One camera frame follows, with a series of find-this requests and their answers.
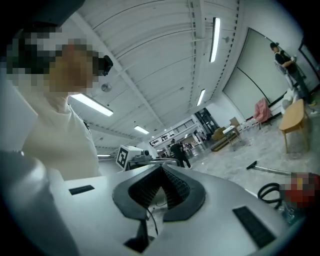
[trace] blurred object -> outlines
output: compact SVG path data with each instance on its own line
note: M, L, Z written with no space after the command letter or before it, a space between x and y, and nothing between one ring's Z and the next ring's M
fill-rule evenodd
M284 185L284 200L293 209L312 206L320 193L320 176L314 173L298 172Z

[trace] red object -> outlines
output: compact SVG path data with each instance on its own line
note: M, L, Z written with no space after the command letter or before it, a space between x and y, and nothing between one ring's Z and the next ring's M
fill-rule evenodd
M314 204L320 192L320 176L314 173L298 172L285 185L284 200L292 207L302 209Z
M266 98L262 98L254 105L253 118L255 118L257 122L263 123L267 121L270 117L271 117L271 111L268 107L268 102Z

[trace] desk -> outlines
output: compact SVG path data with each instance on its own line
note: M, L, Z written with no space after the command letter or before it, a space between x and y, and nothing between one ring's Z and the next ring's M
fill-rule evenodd
M236 134L238 139L241 141L240 134L234 125L229 126L227 129L223 130L222 132L225 135L226 139L228 140L228 142L230 143L231 146L233 146L233 144L232 144L233 140L230 140L230 135L233 134L233 132Z
M304 117L309 118L307 112L305 110L304 100L299 99L292 105L290 105L284 112L281 124L279 126L280 131L284 136L284 143L285 143L285 152L288 153L288 143L286 134L291 133L293 131L300 130L302 133L302 137L305 144L305 149L309 150L309 143L307 140L307 136L304 132Z

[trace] floor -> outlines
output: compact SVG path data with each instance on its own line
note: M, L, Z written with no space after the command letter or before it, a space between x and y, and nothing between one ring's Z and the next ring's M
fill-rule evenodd
M316 101L320 103L320 94L316 97ZM279 116L272 120L271 125L263 125L261 130L256 126L249 131L241 132L242 141L235 144L234 150L230 145L218 152L210 150L210 143L196 146L189 156L191 168L197 172L232 181L254 194L267 183L284 184L289 181L283 175L256 169L246 170L246 167L254 161L262 167L320 175L320 105L312 108L318 114L310 114L311 109L306 109L310 117L306 129L310 142L309 151L305 149L300 131L295 131L287 134L289 153L286 153L284 137L279 131L282 116ZM158 231L161 232L166 205L158 207L154 204L149 209L153 211ZM147 227L149 234L155 237L155 226L151 218L147 221Z

